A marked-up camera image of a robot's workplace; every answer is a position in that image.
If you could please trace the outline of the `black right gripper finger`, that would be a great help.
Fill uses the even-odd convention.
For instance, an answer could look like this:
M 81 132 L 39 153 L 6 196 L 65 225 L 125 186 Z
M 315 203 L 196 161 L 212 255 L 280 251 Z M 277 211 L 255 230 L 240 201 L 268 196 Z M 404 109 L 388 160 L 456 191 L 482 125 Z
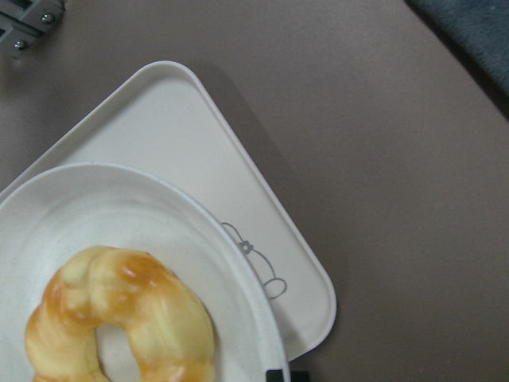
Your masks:
M 269 369 L 266 382 L 310 382 L 310 375 L 305 370 L 290 370 L 286 375 L 282 369 Z

